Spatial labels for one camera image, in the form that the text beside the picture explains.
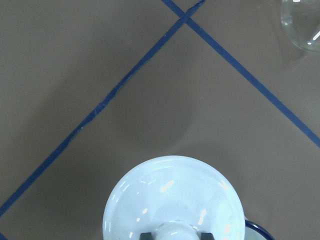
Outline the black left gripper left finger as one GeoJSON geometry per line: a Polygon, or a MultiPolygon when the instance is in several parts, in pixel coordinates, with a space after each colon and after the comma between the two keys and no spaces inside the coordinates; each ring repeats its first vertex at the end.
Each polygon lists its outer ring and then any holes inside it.
{"type": "Polygon", "coordinates": [[[139,240],[152,240],[152,233],[151,232],[143,232],[139,236],[139,240]]]}

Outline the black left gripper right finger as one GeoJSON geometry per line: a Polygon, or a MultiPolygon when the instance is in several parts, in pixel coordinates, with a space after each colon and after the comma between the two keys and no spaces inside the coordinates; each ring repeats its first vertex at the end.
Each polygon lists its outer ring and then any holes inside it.
{"type": "Polygon", "coordinates": [[[214,236],[210,232],[202,232],[200,235],[200,240],[214,240],[214,236]]]}

